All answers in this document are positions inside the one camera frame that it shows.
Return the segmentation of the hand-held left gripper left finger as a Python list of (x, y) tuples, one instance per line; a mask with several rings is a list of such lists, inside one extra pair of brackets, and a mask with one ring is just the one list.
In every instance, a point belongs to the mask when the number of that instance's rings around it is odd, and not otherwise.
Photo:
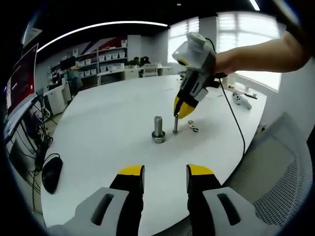
[(50, 236), (136, 236), (144, 206), (144, 165), (121, 169), (109, 187), (82, 201), (75, 215), (47, 229)]

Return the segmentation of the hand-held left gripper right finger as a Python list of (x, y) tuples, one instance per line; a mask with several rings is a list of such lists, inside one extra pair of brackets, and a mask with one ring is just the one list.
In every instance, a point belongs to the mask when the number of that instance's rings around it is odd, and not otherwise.
[(207, 167), (187, 164), (188, 211), (195, 236), (275, 236), (279, 227), (259, 219), (254, 206), (222, 187)]

